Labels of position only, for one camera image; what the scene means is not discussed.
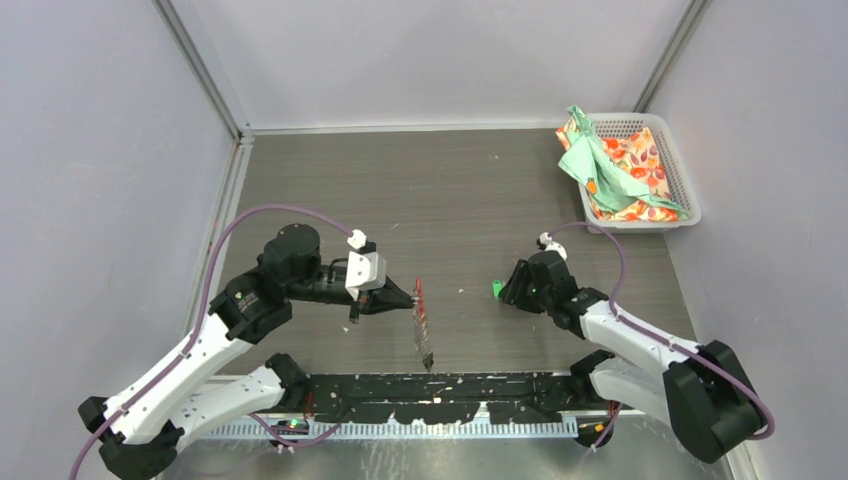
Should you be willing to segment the red handled metal keyring holder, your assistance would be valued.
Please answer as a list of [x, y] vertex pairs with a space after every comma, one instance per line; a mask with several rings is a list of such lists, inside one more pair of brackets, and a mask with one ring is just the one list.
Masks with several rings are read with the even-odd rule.
[[434, 354], [429, 342], [428, 319], [424, 302], [423, 285], [420, 277], [415, 279], [414, 294], [412, 297], [414, 341], [422, 365], [425, 371], [430, 373], [434, 366]]

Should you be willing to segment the key with green tag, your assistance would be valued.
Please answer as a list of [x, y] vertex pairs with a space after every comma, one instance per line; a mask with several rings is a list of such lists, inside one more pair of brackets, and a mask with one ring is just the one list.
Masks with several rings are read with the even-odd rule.
[[494, 280], [491, 283], [492, 295], [494, 298], [499, 298], [504, 288], [504, 283], [501, 280]]

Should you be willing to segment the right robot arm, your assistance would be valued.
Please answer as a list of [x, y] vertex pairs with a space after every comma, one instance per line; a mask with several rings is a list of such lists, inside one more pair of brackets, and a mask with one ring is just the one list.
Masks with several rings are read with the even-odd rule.
[[603, 292], [578, 286], [554, 251], [519, 261], [496, 297], [545, 314], [558, 328], [598, 345], [571, 368], [576, 377], [571, 397], [584, 410], [607, 400], [633, 407], [667, 425], [705, 463], [772, 430], [763, 402], [727, 344], [685, 340], [631, 315]]

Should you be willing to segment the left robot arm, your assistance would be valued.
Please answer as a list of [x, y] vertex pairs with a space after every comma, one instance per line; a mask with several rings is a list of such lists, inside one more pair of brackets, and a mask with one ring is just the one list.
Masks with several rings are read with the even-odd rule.
[[205, 394], [221, 368], [293, 317], [293, 302], [346, 306], [362, 315], [410, 310], [413, 296], [386, 274], [386, 261], [362, 233], [347, 257], [321, 260], [311, 226], [284, 226], [253, 269], [230, 280], [200, 323], [167, 356], [122, 392], [92, 396], [78, 413], [98, 443], [107, 470], [120, 479], [152, 479], [199, 437], [250, 413], [298, 412], [310, 393], [306, 373], [275, 354], [241, 379]]

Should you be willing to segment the white plastic basket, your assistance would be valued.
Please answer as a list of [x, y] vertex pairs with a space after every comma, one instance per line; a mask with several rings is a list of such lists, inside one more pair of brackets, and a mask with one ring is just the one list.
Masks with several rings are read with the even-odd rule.
[[579, 194], [585, 220], [589, 223], [588, 231], [600, 234], [607, 230], [616, 234], [661, 234], [679, 227], [696, 225], [702, 218], [702, 210], [696, 192], [688, 175], [683, 156], [673, 138], [668, 123], [660, 116], [649, 113], [614, 112], [587, 113], [592, 120], [595, 130], [600, 137], [623, 138], [648, 127], [654, 135], [658, 147], [659, 160], [665, 170], [670, 187], [671, 200], [682, 206], [689, 217], [676, 222], [609, 222], [599, 220], [590, 207], [589, 194], [583, 186], [579, 186]]

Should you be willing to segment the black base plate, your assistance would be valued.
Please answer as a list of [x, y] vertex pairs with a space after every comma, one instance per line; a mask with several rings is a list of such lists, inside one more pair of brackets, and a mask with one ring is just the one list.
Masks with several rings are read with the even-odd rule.
[[495, 425], [556, 423], [565, 412], [610, 414], [614, 403], [588, 383], [554, 372], [312, 374], [263, 414], [336, 424], [467, 424], [486, 413]]

